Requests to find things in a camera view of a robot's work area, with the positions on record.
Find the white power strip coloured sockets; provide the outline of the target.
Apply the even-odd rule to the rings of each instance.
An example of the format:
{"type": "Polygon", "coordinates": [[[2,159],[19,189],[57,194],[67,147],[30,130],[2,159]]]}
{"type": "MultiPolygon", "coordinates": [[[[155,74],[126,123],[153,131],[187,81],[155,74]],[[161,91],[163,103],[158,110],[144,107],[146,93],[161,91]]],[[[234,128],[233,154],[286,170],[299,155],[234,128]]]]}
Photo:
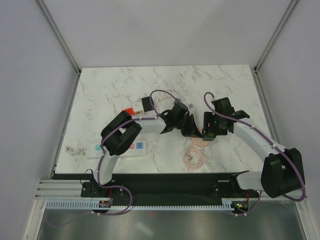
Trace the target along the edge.
{"type": "MultiPolygon", "coordinates": [[[[147,155],[147,143],[142,141],[134,141],[129,147],[116,148],[114,154],[120,154],[121,158],[142,158],[147,155]]],[[[96,140],[91,141],[84,148],[84,155],[87,159],[99,159],[103,155],[101,145],[96,140]]]]}

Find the green cube plug adapter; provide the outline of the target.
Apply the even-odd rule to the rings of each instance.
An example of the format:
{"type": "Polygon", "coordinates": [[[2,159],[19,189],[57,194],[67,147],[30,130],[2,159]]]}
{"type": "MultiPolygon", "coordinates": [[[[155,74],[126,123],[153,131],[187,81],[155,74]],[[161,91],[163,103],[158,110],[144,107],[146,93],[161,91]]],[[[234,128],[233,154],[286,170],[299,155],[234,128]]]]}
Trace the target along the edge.
{"type": "Polygon", "coordinates": [[[202,135],[202,140],[203,141],[205,141],[205,142],[211,142],[211,141],[214,141],[215,139],[216,139],[216,135],[215,134],[213,134],[213,133],[207,133],[207,132],[205,132],[205,133],[203,133],[203,135],[202,135]]]}

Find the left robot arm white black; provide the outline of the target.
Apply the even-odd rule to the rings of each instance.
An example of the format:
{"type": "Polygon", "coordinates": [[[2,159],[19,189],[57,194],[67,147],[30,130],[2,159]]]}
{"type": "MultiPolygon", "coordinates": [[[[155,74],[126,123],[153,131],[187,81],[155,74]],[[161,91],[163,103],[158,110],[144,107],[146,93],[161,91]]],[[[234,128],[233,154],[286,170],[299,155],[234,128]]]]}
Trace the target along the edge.
{"type": "Polygon", "coordinates": [[[183,137],[202,137],[194,115],[181,102],[153,117],[134,118],[126,111],[120,112],[100,134],[102,156],[93,174],[95,182],[92,191],[99,197],[109,193],[109,182],[112,180],[118,158],[130,148],[138,135],[165,134],[174,129],[180,130],[183,137]]]}

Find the white cube plug tiger print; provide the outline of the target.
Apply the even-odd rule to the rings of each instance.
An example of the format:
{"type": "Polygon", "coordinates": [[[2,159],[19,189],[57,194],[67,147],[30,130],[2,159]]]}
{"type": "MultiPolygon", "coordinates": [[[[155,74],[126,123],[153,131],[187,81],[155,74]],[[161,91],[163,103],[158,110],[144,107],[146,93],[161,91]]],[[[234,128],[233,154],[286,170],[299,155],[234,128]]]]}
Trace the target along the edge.
{"type": "Polygon", "coordinates": [[[132,106],[135,116],[143,116],[145,114],[144,107],[141,101],[137,101],[132,106]]]}

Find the pink round disc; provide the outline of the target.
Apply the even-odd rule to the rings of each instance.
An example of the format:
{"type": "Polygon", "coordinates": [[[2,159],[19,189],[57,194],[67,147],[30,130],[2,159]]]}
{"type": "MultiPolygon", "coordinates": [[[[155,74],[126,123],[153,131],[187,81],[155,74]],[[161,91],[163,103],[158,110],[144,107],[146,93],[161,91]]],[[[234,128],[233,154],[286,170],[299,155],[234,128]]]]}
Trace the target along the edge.
{"type": "Polygon", "coordinates": [[[193,146],[198,148],[205,148],[211,143],[210,141],[204,141],[202,138],[197,138],[197,137],[192,137],[191,142],[193,146]]]}

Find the red cube plug adapter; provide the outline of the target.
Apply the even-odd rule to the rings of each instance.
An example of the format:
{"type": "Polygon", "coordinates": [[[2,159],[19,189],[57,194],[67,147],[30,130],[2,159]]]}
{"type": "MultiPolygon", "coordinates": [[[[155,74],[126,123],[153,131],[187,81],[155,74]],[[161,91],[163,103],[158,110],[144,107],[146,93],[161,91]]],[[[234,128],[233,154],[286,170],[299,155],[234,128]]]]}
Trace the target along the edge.
{"type": "Polygon", "coordinates": [[[131,116],[135,115],[133,108],[126,108],[126,109],[123,109],[122,111],[130,114],[131,116]]]}

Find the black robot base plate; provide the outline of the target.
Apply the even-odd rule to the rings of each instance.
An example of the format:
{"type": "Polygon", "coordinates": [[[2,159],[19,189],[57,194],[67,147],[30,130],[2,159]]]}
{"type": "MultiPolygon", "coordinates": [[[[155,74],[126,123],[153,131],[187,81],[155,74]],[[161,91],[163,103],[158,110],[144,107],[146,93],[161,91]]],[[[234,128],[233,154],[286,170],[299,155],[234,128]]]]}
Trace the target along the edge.
{"type": "Polygon", "coordinates": [[[216,204],[223,199],[257,198],[255,190],[240,189],[235,173],[114,173],[102,188],[91,179],[84,182],[81,197],[107,198],[132,204],[216,204]]]}

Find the black cube plug adapter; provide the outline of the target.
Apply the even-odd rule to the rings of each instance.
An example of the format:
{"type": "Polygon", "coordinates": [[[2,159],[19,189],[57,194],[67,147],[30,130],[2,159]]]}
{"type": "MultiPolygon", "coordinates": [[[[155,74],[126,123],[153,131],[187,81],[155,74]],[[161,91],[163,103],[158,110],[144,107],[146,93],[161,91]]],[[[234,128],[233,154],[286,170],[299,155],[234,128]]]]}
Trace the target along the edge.
{"type": "Polygon", "coordinates": [[[145,113],[154,110],[154,101],[152,98],[150,98],[150,96],[141,98],[141,103],[142,103],[143,111],[145,113]]]}

